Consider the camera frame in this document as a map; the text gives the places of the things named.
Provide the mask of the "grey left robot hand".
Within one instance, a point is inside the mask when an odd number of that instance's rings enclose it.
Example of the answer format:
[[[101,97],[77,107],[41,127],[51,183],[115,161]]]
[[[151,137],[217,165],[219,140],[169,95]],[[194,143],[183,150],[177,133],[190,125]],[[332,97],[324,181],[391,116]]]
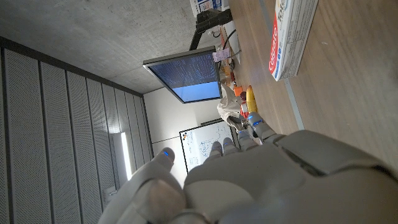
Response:
[[[255,112],[214,142],[183,184],[164,148],[133,173],[100,223],[396,223],[397,172],[376,157],[307,130],[277,134]]]

